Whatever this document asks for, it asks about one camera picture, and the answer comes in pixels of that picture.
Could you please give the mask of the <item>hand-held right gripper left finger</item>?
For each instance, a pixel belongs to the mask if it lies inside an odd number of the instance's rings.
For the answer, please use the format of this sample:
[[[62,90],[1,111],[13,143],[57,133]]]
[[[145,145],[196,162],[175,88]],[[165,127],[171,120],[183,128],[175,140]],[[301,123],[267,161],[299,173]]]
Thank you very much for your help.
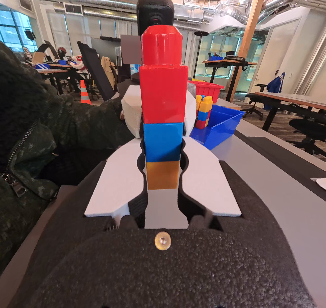
[[[148,189],[143,141],[134,138],[106,161],[84,212],[85,217],[111,216],[119,226],[123,216],[145,213]]]

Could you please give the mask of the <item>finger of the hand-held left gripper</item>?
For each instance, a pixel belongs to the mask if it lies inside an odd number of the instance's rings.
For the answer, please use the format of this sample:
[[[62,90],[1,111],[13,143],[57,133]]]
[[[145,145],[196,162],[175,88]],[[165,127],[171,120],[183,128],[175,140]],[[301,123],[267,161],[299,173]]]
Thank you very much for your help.
[[[124,121],[135,138],[141,138],[142,102],[141,87],[130,85],[121,91],[121,104]]]
[[[197,113],[196,97],[189,90],[186,91],[185,118],[183,136],[190,136],[194,128]]]

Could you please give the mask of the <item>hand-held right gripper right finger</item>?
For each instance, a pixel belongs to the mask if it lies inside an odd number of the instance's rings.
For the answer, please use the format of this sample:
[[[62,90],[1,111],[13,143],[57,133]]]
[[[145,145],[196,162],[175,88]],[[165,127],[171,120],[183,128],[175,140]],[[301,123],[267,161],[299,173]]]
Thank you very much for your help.
[[[191,137],[183,137],[178,194],[214,216],[241,216],[218,157]]]

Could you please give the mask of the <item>blue plastic bin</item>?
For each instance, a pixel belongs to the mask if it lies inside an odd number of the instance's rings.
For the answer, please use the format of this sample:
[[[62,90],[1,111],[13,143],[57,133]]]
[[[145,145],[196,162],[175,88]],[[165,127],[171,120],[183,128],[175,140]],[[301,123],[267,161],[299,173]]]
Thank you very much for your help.
[[[234,134],[244,111],[213,105],[207,127],[193,128],[190,137],[212,150]]]

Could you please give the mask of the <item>red mega block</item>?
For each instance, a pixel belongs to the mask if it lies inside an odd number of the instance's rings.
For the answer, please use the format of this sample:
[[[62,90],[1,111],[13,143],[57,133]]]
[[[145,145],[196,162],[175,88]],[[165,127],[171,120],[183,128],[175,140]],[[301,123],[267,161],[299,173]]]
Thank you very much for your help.
[[[183,123],[188,66],[182,65],[183,36],[171,25],[149,26],[141,36],[139,68],[146,124]]]

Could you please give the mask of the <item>orange mega block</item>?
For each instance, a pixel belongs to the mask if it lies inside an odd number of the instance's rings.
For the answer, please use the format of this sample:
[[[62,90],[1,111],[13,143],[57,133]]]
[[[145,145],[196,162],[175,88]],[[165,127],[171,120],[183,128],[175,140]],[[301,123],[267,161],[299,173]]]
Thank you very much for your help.
[[[179,180],[180,161],[147,162],[148,190],[176,189]]]

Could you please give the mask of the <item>cluster of stacked block towers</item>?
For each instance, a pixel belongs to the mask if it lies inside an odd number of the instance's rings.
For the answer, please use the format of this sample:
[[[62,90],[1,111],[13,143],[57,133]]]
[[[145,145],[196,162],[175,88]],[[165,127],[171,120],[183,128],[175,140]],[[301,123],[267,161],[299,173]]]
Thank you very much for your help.
[[[195,128],[204,129],[207,127],[211,109],[213,106],[212,96],[196,95],[196,123]]]

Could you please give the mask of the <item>beige coat on chair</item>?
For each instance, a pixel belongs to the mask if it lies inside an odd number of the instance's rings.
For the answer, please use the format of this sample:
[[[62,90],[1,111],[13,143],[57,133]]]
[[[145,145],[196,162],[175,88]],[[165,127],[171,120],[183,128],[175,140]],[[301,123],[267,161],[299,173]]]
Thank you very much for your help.
[[[110,60],[110,58],[102,56],[101,66],[103,67],[104,72],[105,72],[112,88],[115,90],[116,79],[117,79],[117,70],[115,68],[115,64]]]

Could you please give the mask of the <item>orange striped traffic cone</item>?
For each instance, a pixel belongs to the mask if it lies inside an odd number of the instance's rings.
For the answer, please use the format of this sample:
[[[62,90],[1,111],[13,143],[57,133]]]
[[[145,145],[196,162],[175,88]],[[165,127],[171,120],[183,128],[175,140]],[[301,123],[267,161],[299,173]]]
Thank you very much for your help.
[[[88,95],[88,91],[86,89],[85,81],[84,79],[80,80],[80,102],[81,103],[86,103],[91,105],[91,100]]]

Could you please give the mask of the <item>black floor lamp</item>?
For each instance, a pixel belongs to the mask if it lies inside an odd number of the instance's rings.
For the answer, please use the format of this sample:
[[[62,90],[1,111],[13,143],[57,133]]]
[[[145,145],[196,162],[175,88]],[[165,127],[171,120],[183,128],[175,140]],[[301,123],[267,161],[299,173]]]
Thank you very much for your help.
[[[200,53],[202,37],[208,36],[209,33],[206,31],[196,31],[196,32],[194,32],[194,35],[199,37],[199,41],[198,41],[198,49],[197,49],[195,67],[194,67],[194,72],[193,72],[193,79],[195,79],[195,75],[196,75],[196,69],[197,69],[197,65],[198,65],[198,57],[199,57],[199,53]]]

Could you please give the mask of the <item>black leaning board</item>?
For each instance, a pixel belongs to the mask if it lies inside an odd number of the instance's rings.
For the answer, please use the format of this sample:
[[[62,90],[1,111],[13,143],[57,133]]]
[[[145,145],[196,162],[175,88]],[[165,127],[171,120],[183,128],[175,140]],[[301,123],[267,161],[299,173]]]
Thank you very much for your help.
[[[114,96],[115,92],[101,65],[96,49],[89,47],[81,41],[77,41],[77,45],[82,55],[82,61],[100,91],[103,101],[108,101]]]

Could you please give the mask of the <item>black office chair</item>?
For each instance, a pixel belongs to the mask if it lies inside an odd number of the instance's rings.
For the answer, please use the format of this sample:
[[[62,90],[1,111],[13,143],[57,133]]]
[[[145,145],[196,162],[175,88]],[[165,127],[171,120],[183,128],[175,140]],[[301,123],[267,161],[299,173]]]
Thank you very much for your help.
[[[293,146],[304,149],[310,155],[322,155],[326,156],[325,151],[315,145],[315,141],[321,141],[325,143],[326,139],[326,126],[315,121],[307,119],[292,119],[289,121],[289,125],[296,129],[297,132],[305,135],[305,138],[301,142],[289,141]]]
[[[256,109],[256,104],[260,103],[261,96],[256,93],[248,93],[246,98],[250,100],[249,104],[254,104],[250,109],[244,110],[245,114],[242,116],[242,118],[245,119],[249,114],[255,113],[259,116],[259,120],[263,120],[263,113]]]

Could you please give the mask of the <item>blue jacket with white stripes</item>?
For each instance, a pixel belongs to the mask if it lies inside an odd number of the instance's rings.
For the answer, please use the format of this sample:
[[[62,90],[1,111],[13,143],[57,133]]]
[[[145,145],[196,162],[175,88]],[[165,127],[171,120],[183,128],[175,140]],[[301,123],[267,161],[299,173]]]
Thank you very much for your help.
[[[271,82],[267,84],[266,90],[268,93],[281,93],[283,81],[285,78],[285,72],[274,78]]]

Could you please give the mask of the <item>person's green jacket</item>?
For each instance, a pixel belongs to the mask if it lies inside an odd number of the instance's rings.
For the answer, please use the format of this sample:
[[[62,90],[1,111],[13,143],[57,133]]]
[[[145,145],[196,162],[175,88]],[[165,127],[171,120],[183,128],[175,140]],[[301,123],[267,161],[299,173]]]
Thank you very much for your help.
[[[1,275],[58,192],[39,175],[55,157],[59,117],[72,104],[1,42]]]

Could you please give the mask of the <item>wooden support post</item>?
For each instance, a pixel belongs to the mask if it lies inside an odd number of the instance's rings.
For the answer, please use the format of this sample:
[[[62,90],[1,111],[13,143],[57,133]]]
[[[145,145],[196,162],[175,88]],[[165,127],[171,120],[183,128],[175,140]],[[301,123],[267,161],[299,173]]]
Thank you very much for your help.
[[[245,32],[244,32],[244,36],[242,39],[242,43],[240,45],[240,49],[239,49],[239,53],[238,55],[240,57],[246,58],[249,48],[250,48],[250,44],[251,44],[251,40],[258,22],[258,17],[260,14],[260,11],[262,9],[263,6],[263,2],[264,0],[253,0],[252,1],[252,6],[251,6],[251,10],[250,10],[250,14],[248,17],[248,21],[247,21],[247,25],[245,28]],[[235,91],[237,89],[240,77],[241,77],[241,73],[242,73],[242,69],[240,68],[240,66],[236,66],[234,68],[233,74],[232,74],[232,79],[228,88],[228,92],[226,95],[226,101],[228,102],[232,102],[233,98],[234,98],[234,94]]]

